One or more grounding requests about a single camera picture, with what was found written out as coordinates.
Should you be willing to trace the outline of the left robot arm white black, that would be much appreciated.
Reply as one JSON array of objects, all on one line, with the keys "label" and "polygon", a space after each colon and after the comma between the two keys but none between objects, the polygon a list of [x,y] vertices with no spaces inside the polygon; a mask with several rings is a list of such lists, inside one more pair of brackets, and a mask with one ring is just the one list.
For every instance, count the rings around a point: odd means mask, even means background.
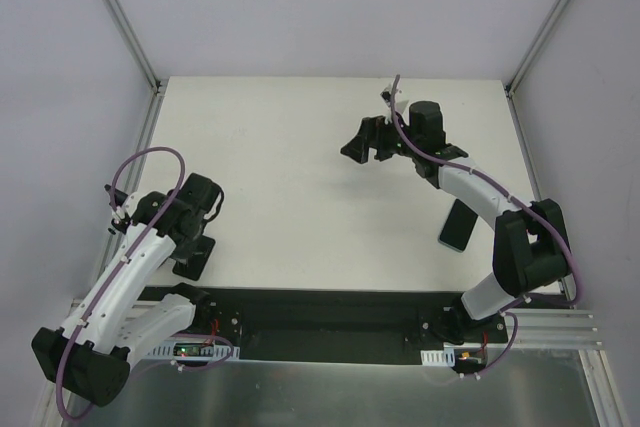
[{"label": "left robot arm white black", "polygon": [[[125,194],[112,186],[124,239],[81,304],[56,329],[40,328],[31,348],[47,380],[104,407],[124,388],[133,367],[166,338],[213,331],[211,297],[193,286],[213,251],[205,227],[220,212],[224,191],[192,173],[178,191]],[[127,315],[152,274],[175,263],[181,282],[135,320]]]}]

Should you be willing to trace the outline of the left aluminium frame post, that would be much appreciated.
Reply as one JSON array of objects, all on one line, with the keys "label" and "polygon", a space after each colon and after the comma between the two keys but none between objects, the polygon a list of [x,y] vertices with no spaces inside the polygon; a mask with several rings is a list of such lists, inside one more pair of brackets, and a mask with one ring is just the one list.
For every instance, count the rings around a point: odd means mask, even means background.
[{"label": "left aluminium frame post", "polygon": [[125,47],[131,54],[136,66],[152,92],[158,93],[162,89],[162,79],[152,66],[138,35],[135,32],[120,0],[102,0],[119,32]]}]

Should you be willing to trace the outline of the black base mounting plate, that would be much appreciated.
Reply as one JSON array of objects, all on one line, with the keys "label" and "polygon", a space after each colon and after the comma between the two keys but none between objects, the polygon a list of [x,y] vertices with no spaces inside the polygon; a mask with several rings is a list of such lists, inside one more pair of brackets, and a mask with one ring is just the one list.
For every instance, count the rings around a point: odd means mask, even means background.
[{"label": "black base mounting plate", "polygon": [[242,360],[418,365],[455,292],[212,288],[191,332],[216,334]]}]

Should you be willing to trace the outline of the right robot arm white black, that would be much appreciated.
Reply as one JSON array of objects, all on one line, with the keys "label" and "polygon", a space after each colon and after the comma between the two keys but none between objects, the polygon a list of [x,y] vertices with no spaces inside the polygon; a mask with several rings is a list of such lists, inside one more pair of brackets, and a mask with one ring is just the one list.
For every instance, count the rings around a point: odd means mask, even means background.
[{"label": "right robot arm white black", "polygon": [[525,203],[478,169],[461,148],[447,142],[438,103],[409,105],[400,113],[365,117],[340,150],[358,164],[395,155],[412,160],[417,174],[455,199],[439,235],[462,252],[478,220],[494,232],[492,271],[458,296],[431,324],[432,334],[454,345],[481,335],[496,315],[525,295],[570,274],[570,249],[560,206],[551,199]]}]

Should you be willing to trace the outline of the aluminium frame post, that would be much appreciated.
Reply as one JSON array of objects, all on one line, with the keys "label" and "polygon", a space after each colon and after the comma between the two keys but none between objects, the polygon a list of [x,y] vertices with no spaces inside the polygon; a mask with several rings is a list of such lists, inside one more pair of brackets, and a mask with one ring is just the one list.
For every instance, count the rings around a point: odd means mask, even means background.
[{"label": "aluminium frame post", "polygon": [[136,66],[152,92],[158,93],[162,89],[162,79],[152,66],[138,35],[135,32],[120,0],[102,0],[119,32],[125,47],[131,54]]},{"label": "aluminium frame post", "polygon": [[532,41],[527,47],[522,59],[518,63],[513,75],[505,84],[505,93],[508,99],[512,98],[530,70],[543,48],[550,40],[554,30],[560,24],[565,12],[574,0],[555,0],[549,12],[537,29]]}]

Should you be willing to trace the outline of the black smartphone teal edge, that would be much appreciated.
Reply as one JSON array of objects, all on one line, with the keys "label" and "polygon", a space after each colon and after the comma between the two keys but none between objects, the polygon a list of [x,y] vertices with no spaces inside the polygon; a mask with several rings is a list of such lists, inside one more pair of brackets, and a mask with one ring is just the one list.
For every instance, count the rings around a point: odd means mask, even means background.
[{"label": "black smartphone teal edge", "polygon": [[464,202],[456,199],[439,234],[438,241],[456,252],[464,252],[477,220],[477,213]]}]

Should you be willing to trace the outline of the right aluminium frame post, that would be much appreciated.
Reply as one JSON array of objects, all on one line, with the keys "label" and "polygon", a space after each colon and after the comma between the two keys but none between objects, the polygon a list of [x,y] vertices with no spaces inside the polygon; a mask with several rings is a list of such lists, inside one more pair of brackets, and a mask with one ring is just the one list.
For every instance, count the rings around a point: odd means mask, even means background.
[{"label": "right aluminium frame post", "polygon": [[522,59],[518,63],[513,75],[505,84],[505,93],[508,99],[512,98],[530,70],[543,48],[550,40],[554,30],[560,24],[565,12],[574,0],[555,0],[549,12],[537,29],[532,41],[527,47]]}]

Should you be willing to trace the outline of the black round-base phone stand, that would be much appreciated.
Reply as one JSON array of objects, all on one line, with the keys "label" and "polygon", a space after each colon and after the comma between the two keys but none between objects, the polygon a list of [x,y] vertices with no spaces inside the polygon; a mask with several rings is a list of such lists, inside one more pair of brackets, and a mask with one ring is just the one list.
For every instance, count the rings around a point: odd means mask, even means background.
[{"label": "black round-base phone stand", "polygon": [[115,235],[116,233],[125,234],[131,223],[131,216],[126,207],[128,194],[109,184],[104,185],[104,190],[109,195],[109,206],[112,216],[111,226],[108,228],[108,231],[111,235]]}]

